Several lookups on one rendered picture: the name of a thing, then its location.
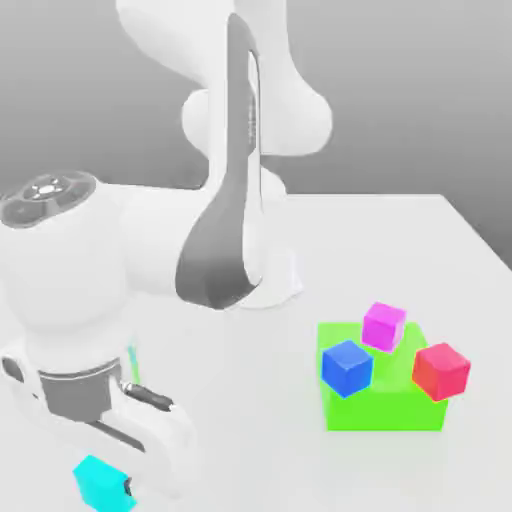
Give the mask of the small cyan cube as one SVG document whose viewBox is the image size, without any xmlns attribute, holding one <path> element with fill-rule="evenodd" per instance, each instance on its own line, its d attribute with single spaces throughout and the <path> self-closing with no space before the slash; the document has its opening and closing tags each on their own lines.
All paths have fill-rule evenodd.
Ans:
<svg viewBox="0 0 512 512">
<path fill-rule="evenodd" d="M 130 512 L 136 506 L 128 475 L 92 455 L 73 470 L 83 501 L 97 512 Z"/>
</svg>

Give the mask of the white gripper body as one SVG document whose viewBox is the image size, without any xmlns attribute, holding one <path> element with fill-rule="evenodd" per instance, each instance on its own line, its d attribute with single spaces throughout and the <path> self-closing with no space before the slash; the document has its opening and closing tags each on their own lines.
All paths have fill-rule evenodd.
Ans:
<svg viewBox="0 0 512 512">
<path fill-rule="evenodd" d="M 185 494 L 197 475 L 197 435 L 183 408 L 148 389 L 112 389 L 110 399 L 110 409 L 93 421 L 51 415 L 51 427 L 126 473 L 135 495 Z"/>
</svg>

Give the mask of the large green box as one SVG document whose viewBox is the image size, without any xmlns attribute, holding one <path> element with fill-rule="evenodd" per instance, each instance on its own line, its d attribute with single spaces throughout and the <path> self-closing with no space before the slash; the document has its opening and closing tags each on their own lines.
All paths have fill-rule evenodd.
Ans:
<svg viewBox="0 0 512 512">
<path fill-rule="evenodd" d="M 391 354 L 367 347 L 374 358 L 369 387 L 343 398 L 319 382 L 328 431 L 440 431 L 447 399 L 433 401 L 412 380 L 416 352 L 427 346 L 420 326 L 405 324 L 401 342 Z"/>
</svg>

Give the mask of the small blue cube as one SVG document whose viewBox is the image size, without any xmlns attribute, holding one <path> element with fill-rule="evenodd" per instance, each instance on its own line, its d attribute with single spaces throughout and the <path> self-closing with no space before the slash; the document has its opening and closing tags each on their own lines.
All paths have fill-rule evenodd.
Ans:
<svg viewBox="0 0 512 512">
<path fill-rule="evenodd" d="M 322 353 L 321 379 L 345 399 L 370 386 L 374 358 L 353 340 L 345 340 Z"/>
</svg>

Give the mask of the small magenta cube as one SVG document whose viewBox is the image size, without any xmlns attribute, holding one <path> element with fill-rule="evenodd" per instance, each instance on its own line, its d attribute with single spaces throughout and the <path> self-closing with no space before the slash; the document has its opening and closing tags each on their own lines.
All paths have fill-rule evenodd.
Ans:
<svg viewBox="0 0 512 512">
<path fill-rule="evenodd" d="M 392 353 L 403 338 L 406 315 L 401 308 L 375 302 L 364 315 L 361 343 Z"/>
</svg>

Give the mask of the small red cube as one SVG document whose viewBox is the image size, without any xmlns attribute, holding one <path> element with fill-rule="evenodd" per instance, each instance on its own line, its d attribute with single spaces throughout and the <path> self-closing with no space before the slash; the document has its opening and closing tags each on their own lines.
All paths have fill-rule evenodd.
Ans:
<svg viewBox="0 0 512 512">
<path fill-rule="evenodd" d="M 448 343 L 416 352 L 412 381 L 434 402 L 465 392 L 471 362 Z"/>
</svg>

